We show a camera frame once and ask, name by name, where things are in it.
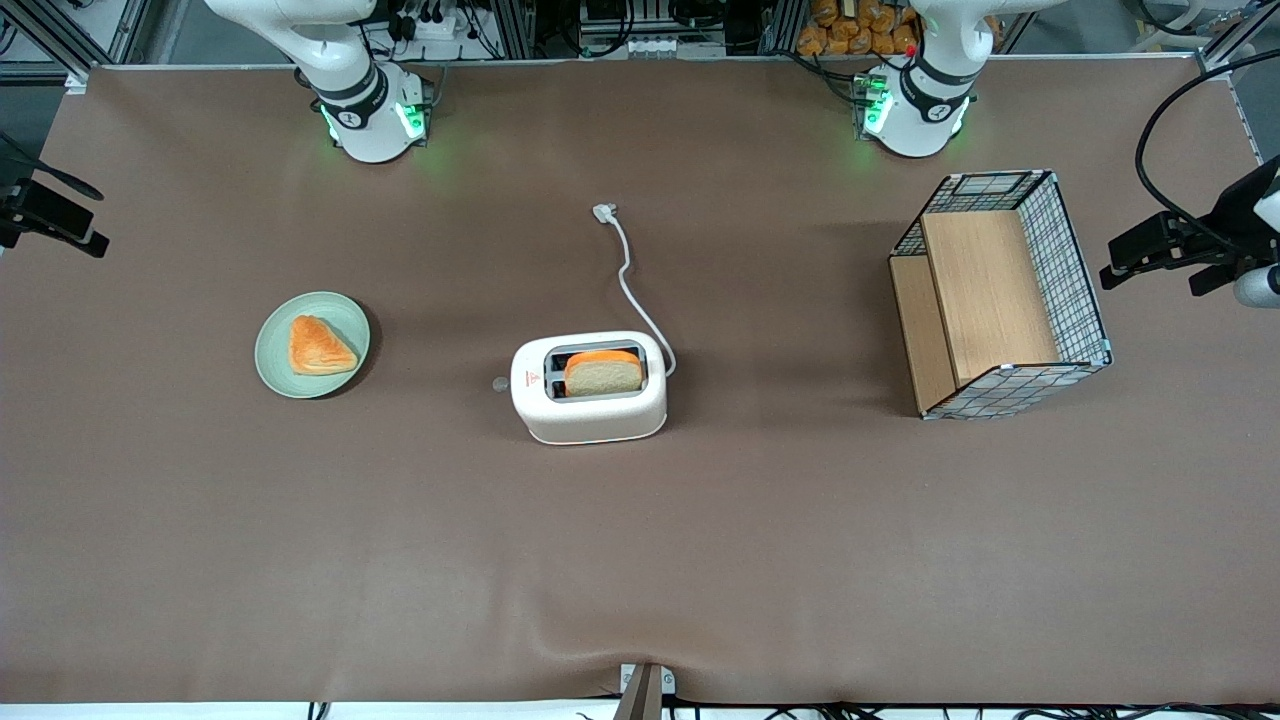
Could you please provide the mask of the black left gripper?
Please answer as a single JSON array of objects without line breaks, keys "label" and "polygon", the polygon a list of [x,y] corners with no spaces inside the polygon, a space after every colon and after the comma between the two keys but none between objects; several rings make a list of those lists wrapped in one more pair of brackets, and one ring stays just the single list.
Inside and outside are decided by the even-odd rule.
[{"label": "black left gripper", "polygon": [[1204,215],[1204,224],[1235,260],[1215,263],[1215,240],[1174,213],[1158,211],[1107,242],[1102,290],[1147,272],[1210,264],[1189,277],[1190,293],[1203,297],[1234,284],[1247,261],[1277,263],[1277,167],[1279,156],[1261,164],[1224,190]]}]

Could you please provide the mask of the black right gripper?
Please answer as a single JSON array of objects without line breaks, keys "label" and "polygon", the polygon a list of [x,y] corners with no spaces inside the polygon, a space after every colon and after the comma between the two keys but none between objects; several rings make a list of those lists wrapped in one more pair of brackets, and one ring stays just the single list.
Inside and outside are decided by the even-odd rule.
[{"label": "black right gripper", "polygon": [[[26,191],[26,217],[20,200]],[[24,233],[58,240],[91,258],[104,258],[109,237],[93,227],[93,214],[28,177],[1,184],[1,247],[14,249]]]}]

